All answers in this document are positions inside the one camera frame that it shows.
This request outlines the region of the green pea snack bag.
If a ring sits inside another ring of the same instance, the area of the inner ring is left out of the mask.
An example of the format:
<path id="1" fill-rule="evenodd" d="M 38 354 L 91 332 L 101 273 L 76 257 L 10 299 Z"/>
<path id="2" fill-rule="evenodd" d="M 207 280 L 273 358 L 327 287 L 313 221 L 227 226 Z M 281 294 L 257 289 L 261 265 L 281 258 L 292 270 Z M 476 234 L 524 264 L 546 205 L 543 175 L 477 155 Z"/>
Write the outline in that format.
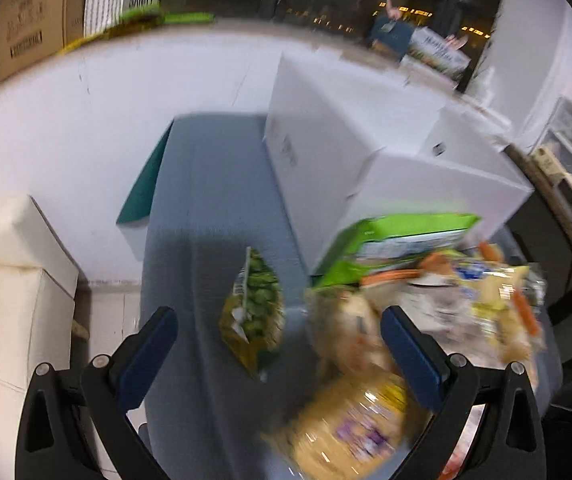
<path id="1" fill-rule="evenodd" d="M 223 343 L 251 377 L 265 382 L 278 358 L 285 325 L 284 295 L 277 274 L 248 246 L 220 315 Z"/>

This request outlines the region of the orange white snack bag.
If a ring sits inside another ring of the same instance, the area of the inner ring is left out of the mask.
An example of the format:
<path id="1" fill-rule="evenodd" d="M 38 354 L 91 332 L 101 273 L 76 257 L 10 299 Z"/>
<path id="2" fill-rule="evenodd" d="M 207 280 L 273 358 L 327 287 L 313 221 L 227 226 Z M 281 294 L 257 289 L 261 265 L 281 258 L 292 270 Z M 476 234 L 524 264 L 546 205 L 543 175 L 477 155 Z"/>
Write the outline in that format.
<path id="1" fill-rule="evenodd" d="M 498 246 L 482 243 L 471 256 L 440 249 L 401 269 L 359 282 L 378 311 L 400 307 L 446 353 L 502 368 L 521 363 L 529 374 L 545 347 L 543 328 L 522 291 L 529 267 L 510 266 Z"/>

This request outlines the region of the blue gift box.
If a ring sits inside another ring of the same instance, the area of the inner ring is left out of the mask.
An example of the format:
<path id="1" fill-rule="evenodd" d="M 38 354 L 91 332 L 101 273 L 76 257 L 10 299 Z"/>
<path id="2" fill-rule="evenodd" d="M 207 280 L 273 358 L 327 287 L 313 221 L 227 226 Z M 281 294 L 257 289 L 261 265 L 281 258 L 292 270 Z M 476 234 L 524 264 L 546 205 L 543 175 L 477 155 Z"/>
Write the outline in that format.
<path id="1" fill-rule="evenodd" d="M 380 15 L 369 33 L 371 48 L 376 52 L 401 61 L 406 54 L 415 27 L 403 21 Z"/>

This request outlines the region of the yellow purple snack bag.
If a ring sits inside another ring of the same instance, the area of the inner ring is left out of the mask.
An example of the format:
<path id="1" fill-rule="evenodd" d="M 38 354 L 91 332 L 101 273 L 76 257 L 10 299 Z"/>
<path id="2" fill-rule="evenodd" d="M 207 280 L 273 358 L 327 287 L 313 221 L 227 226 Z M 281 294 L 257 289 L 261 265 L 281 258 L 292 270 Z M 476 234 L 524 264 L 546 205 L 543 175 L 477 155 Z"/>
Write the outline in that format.
<path id="1" fill-rule="evenodd" d="M 429 413 L 405 379 L 374 367 L 320 386 L 262 439 L 306 479 L 364 479 L 416 440 Z"/>

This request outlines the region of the white cardboard box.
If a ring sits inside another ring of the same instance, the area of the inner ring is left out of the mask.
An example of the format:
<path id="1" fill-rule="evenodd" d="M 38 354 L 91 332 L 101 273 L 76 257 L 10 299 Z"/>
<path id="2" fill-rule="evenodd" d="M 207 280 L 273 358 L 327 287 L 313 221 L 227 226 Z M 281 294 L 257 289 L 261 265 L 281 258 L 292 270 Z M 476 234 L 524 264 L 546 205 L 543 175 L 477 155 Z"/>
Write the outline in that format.
<path id="1" fill-rule="evenodd" d="M 305 268 L 337 236 L 388 214 L 474 214 L 491 237 L 532 186 L 473 107 L 418 84 L 320 56 L 279 61 L 264 133 Z"/>

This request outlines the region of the brown cardboard box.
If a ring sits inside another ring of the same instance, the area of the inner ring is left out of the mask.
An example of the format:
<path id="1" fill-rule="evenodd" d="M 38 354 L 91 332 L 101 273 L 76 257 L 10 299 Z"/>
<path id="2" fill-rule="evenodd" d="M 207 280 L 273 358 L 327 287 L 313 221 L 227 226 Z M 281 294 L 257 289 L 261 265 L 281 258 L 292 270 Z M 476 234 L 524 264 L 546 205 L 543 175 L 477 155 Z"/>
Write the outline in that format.
<path id="1" fill-rule="evenodd" d="M 0 82 L 83 37 L 85 0 L 0 0 Z"/>

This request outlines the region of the green packets on sill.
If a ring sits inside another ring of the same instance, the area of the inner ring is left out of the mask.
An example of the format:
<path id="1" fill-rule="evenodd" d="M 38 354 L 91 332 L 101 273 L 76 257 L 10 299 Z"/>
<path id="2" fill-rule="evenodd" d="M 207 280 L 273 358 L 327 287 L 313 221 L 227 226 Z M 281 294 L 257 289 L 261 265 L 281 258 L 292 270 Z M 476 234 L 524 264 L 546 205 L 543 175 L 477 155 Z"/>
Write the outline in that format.
<path id="1" fill-rule="evenodd" d="M 214 21 L 215 16 L 208 12 L 171 13 L 163 11 L 157 4 L 138 6 L 138 8 L 125 11 L 114 25 L 103 29 L 101 32 L 94 32 L 92 35 L 73 40 L 71 44 L 63 47 L 58 54 L 65 55 L 93 42 L 109 41 L 160 27 L 210 25 Z"/>

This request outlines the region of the green snack packet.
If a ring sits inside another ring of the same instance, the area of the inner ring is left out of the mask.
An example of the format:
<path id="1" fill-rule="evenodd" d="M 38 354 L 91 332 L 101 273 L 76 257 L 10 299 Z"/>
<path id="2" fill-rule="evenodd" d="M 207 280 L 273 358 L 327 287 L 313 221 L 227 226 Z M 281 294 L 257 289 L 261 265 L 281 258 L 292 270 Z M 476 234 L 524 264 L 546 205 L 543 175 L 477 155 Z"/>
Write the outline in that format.
<path id="1" fill-rule="evenodd" d="M 353 285 L 371 274 L 399 270 L 456 245 L 479 221 L 476 214 L 388 214 L 359 220 L 337 235 L 312 284 Z"/>

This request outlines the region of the white sofa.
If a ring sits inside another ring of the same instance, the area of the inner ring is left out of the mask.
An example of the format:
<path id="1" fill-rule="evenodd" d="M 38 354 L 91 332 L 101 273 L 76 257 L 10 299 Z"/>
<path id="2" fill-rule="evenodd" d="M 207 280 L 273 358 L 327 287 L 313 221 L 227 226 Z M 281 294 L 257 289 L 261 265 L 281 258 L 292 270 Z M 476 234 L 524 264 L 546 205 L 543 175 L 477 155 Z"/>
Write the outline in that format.
<path id="1" fill-rule="evenodd" d="M 70 365 L 78 270 L 30 196 L 0 200 L 0 479 L 34 368 Z"/>

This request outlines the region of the printed landscape box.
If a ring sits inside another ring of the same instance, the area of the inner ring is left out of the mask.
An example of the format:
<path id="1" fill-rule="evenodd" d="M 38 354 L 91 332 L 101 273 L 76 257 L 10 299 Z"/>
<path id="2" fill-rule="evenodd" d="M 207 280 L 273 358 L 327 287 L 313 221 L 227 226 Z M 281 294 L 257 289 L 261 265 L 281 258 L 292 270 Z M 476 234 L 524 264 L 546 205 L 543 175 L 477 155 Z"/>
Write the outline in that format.
<path id="1" fill-rule="evenodd" d="M 407 54 L 453 81 L 459 81 L 470 63 L 462 52 L 467 42 L 465 36 L 440 36 L 428 27 L 414 29 L 409 40 Z"/>

